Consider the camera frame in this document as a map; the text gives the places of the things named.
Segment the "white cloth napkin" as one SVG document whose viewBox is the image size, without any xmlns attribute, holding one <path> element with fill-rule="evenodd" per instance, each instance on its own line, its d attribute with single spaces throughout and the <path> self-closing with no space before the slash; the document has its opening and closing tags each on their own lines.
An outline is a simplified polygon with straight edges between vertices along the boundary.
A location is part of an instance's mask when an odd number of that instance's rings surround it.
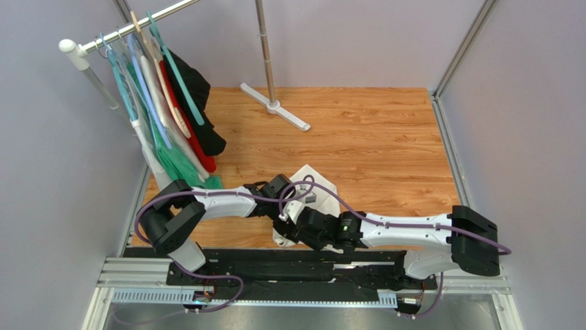
<svg viewBox="0 0 586 330">
<path fill-rule="evenodd" d="M 289 179 L 291 182 L 297 182 L 304 179 L 307 175 L 311 175 L 317 184 L 326 187 L 333 193 L 338 193 L 337 187 L 329 180 L 327 180 L 325 177 L 323 177 L 317 170 L 312 168 L 309 164 L 302 166 L 295 174 L 289 176 Z M 337 217 L 340 214 L 339 201 L 335 199 L 333 196 L 331 196 L 328 192 L 325 192 L 320 188 L 313 188 L 312 193 L 313 195 L 309 195 L 308 198 L 311 199 L 312 197 L 314 197 L 314 201 L 311 203 L 307 203 L 307 206 L 309 206 L 312 209 L 318 210 L 321 213 L 333 215 L 335 217 Z M 280 235 L 275 229 L 272 230 L 272 240 L 280 248 L 288 248 L 296 245 L 295 242 L 286 239 L 284 236 Z"/>
</svg>

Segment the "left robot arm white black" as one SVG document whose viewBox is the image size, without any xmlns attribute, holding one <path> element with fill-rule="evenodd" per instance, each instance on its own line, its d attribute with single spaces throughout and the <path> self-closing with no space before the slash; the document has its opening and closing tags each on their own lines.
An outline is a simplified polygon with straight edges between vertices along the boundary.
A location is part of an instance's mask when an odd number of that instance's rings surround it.
<svg viewBox="0 0 586 330">
<path fill-rule="evenodd" d="M 177 179 L 141 207 L 134 229 L 158 256 L 168 256 L 183 270 L 194 272 L 206 264 L 202 249 L 190 238 L 199 222 L 224 217 L 278 219 L 284 200 L 296 194 L 291 183 L 277 175 L 269 182 L 209 190 Z"/>
</svg>

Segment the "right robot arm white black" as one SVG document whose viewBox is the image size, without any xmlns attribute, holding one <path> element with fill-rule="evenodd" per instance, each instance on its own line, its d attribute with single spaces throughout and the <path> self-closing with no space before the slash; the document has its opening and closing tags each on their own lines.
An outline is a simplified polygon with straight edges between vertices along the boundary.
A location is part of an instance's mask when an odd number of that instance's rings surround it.
<svg viewBox="0 0 586 330">
<path fill-rule="evenodd" d="M 402 273 L 415 279 L 459 268 L 478 276 L 498 276 L 498 227 L 468 206 L 427 217 L 385 217 L 373 213 L 325 214 L 289 205 L 272 217 L 285 239 L 316 251 L 351 254 L 356 249 L 403 246 Z"/>
</svg>

